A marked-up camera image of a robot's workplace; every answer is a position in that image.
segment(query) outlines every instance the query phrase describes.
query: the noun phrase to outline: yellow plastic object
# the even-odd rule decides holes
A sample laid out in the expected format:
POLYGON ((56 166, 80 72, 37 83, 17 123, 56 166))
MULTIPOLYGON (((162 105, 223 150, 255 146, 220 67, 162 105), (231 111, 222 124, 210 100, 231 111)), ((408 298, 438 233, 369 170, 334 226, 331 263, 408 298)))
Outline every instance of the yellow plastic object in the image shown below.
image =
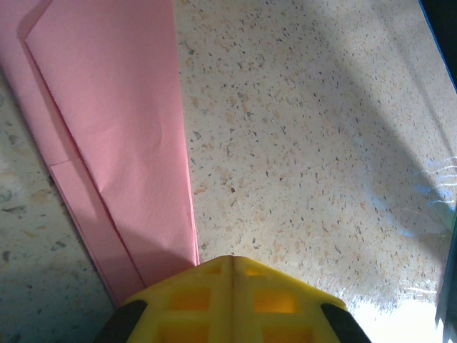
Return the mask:
POLYGON ((135 300, 147 307, 129 343, 339 343, 321 305, 346 310, 338 298, 233 256, 180 273, 126 304, 135 300))

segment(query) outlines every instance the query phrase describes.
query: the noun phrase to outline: terrazzo floor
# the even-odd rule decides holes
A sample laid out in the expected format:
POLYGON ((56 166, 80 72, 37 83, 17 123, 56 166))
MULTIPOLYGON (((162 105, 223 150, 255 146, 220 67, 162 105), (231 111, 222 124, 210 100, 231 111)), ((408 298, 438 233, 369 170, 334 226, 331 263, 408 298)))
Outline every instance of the terrazzo floor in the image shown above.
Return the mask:
MULTIPOLYGON (((177 0, 201 260, 342 298, 375 342, 432 342, 457 96, 416 0, 177 0)), ((85 342, 112 305, 0 81, 0 342, 85 342)))

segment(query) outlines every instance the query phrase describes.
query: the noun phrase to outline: speckled floor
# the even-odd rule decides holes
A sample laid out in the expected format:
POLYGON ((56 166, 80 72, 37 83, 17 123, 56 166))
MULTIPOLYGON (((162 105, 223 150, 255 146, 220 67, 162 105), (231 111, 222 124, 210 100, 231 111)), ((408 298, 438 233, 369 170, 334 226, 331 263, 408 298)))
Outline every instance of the speckled floor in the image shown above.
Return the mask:
MULTIPOLYGON (((176 29, 202 261, 257 259, 373 342, 431 342, 457 96, 417 1, 178 0, 176 29)), ((0 332, 92 337, 111 304, 1 84, 0 332)))

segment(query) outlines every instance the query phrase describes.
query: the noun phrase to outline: stone floor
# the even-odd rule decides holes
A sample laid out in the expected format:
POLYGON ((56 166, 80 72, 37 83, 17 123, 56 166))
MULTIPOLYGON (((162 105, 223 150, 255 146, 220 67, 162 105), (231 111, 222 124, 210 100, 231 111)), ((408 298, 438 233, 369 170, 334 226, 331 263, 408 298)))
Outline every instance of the stone floor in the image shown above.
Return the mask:
MULTIPOLYGON (((335 294, 373 343, 431 342, 457 96, 418 2, 177 0, 176 30, 202 261, 335 294)), ((93 337, 111 303, 4 79, 0 208, 0 342, 93 337)))

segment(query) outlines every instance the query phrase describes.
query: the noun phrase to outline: pink paper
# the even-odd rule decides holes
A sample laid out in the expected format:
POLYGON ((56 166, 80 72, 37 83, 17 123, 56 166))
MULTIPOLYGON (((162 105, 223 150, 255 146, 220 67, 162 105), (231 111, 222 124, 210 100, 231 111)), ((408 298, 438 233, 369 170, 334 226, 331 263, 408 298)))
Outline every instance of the pink paper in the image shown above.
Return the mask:
POLYGON ((115 302, 197 264, 172 1, 0 4, 1 65, 115 302))

